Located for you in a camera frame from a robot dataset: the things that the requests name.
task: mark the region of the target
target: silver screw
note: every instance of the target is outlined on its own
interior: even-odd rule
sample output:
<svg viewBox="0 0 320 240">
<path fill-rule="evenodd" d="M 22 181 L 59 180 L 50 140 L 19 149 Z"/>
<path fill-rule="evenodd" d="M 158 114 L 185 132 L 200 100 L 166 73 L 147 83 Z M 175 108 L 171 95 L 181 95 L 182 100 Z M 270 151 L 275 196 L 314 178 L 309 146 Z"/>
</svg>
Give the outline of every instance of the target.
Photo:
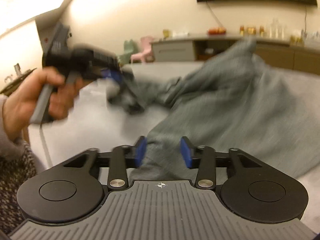
<svg viewBox="0 0 320 240">
<path fill-rule="evenodd" d="M 213 186 L 213 182 L 209 179 L 201 179 L 198 181 L 198 185 L 200 187 L 212 187 Z"/>
<path fill-rule="evenodd" d="M 112 187 L 122 187 L 124 186 L 125 182 L 123 179 L 113 179 L 110 181 L 110 186 Z"/>
</svg>

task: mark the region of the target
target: gray ribbed surface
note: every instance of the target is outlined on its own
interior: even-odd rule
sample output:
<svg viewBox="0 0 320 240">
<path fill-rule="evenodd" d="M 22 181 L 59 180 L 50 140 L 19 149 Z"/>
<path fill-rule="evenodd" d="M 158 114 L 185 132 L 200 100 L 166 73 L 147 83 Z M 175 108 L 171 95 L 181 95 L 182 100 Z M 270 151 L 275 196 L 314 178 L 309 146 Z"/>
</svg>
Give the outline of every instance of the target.
<svg viewBox="0 0 320 240">
<path fill-rule="evenodd" d="M 193 188 L 188 181 L 136 181 L 109 195 L 92 216 L 68 226 L 41 226 L 28 221 L 13 240 L 82 239 L 221 239 L 310 240 L 315 237 L 298 219 L 259 224 L 227 210 L 214 192 Z"/>
</svg>

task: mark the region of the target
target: gray handle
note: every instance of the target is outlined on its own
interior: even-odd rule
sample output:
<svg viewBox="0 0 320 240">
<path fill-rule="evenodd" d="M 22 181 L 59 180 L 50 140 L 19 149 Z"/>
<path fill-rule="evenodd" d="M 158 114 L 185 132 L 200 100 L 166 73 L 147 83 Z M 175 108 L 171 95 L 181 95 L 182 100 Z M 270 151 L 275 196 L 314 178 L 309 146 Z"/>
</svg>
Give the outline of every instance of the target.
<svg viewBox="0 0 320 240">
<path fill-rule="evenodd" d="M 66 84 L 72 84 L 76 81 L 77 77 L 80 76 L 80 73 L 77 71 L 71 71 L 66 80 Z M 54 90 L 52 85 L 46 84 L 44 85 L 40 96 L 38 98 L 38 102 L 36 108 L 33 112 L 33 115 L 30 118 L 30 124 L 42 124 L 46 122 L 53 122 L 52 117 L 48 114 L 49 108 L 49 100 L 50 96 Z"/>
</svg>

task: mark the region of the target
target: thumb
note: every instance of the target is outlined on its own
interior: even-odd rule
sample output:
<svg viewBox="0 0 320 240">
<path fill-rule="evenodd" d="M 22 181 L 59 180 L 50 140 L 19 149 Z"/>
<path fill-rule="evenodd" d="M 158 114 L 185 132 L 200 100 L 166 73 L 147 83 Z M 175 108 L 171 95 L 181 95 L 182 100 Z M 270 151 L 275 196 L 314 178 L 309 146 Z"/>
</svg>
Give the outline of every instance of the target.
<svg viewBox="0 0 320 240">
<path fill-rule="evenodd" d="M 65 77 L 54 67 L 43 68 L 36 73 L 35 78 L 38 79 L 41 85 L 50 84 L 53 86 L 61 86 L 65 81 Z"/>
</svg>

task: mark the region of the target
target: chair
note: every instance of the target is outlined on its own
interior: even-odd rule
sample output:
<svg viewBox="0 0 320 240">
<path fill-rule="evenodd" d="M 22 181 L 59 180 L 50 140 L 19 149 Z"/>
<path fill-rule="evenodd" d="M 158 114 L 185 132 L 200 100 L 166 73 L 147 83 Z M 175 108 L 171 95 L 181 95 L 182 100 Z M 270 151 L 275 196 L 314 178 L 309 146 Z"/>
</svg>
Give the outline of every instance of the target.
<svg viewBox="0 0 320 240">
<path fill-rule="evenodd" d="M 147 62 L 147 57 L 153 56 L 151 42 L 154 40 L 151 36 L 141 38 L 142 52 L 131 55 L 131 64 L 134 60 L 140 60 L 142 63 Z"/>
<path fill-rule="evenodd" d="M 119 63 L 123 65 L 128 64 L 130 62 L 131 55 L 138 52 L 139 52 L 138 46 L 133 40 L 125 41 L 124 53 L 118 56 Z"/>
</svg>

